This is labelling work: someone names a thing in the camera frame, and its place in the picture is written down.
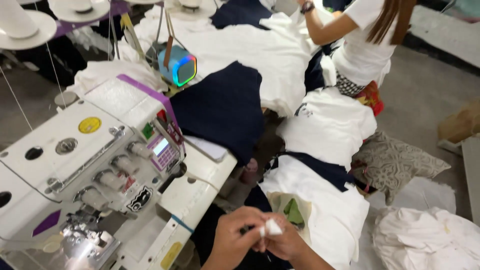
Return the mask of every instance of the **hand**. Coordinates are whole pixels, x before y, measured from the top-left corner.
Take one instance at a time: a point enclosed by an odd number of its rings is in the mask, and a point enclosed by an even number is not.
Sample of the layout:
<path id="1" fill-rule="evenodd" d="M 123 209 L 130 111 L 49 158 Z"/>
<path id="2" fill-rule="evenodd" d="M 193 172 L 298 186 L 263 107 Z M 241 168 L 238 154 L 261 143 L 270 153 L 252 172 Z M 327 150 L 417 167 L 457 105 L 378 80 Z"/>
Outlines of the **hand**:
<path id="1" fill-rule="evenodd" d="M 265 226 L 263 213 L 252 207 L 241 207 L 223 215 L 218 220 L 212 253 L 205 262 L 203 270 L 233 270 L 243 260 L 250 248 L 260 238 L 260 228 Z M 240 229 L 252 227 L 242 235 Z"/>
<path id="2" fill-rule="evenodd" d="M 300 237 L 295 227 L 283 215 L 277 213 L 264 213 L 263 219 L 274 219 L 282 229 L 283 234 L 271 236 L 266 232 L 265 238 L 259 241 L 253 247 L 253 250 L 260 252 L 268 250 L 278 258 L 290 261 L 295 259 L 298 254 L 304 252 L 305 249 L 309 248 L 305 241 Z"/>

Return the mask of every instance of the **digital display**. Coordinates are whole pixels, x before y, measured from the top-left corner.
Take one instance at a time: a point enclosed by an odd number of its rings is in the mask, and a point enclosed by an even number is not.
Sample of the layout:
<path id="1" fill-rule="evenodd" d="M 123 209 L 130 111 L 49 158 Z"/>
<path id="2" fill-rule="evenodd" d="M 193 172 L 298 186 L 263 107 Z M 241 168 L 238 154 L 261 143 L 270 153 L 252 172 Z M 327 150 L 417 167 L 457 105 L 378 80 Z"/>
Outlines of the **digital display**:
<path id="1" fill-rule="evenodd" d="M 160 143 L 153 149 L 153 152 L 158 157 L 163 152 L 163 150 L 167 148 L 167 146 L 168 146 L 168 141 L 167 139 L 163 138 L 163 140 L 161 140 Z"/>

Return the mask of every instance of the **cardboard box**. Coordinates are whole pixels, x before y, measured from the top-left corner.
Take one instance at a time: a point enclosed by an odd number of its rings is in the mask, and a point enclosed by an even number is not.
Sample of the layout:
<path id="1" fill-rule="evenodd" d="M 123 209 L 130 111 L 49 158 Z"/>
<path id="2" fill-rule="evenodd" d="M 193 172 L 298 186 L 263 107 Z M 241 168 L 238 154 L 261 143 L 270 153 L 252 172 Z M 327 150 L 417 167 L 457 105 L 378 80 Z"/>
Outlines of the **cardboard box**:
<path id="1" fill-rule="evenodd" d="M 480 99 L 464 105 L 438 125 L 438 138 L 454 144 L 480 133 Z"/>

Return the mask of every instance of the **watch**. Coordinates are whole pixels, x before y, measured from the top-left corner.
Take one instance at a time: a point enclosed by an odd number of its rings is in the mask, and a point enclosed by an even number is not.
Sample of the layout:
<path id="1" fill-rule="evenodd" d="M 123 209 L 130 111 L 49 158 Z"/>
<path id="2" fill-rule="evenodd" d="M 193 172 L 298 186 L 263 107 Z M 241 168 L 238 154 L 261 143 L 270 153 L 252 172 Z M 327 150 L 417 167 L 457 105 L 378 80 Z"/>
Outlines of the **watch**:
<path id="1" fill-rule="evenodd" d="M 306 0 L 300 8 L 300 13 L 305 14 L 315 8 L 315 4 L 311 0 Z"/>

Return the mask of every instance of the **yellow sticker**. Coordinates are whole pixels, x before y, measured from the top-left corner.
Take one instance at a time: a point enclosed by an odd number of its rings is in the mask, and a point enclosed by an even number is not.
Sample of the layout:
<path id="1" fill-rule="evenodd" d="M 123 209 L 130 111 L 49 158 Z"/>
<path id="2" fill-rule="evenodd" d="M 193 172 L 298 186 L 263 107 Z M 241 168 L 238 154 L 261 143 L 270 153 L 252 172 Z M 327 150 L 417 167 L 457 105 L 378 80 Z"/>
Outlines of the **yellow sticker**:
<path id="1" fill-rule="evenodd" d="M 160 266 L 167 270 L 173 263 L 173 260 L 177 257 L 177 255 L 180 253 L 182 248 L 182 244 L 180 242 L 175 242 L 173 245 L 170 247 L 170 250 L 167 252 L 165 257 L 163 257 L 162 262 L 160 262 Z"/>
<path id="2" fill-rule="evenodd" d="M 90 134 L 97 131 L 102 125 L 102 120 L 98 117 L 88 117 L 83 119 L 78 125 L 78 131 L 83 134 Z"/>

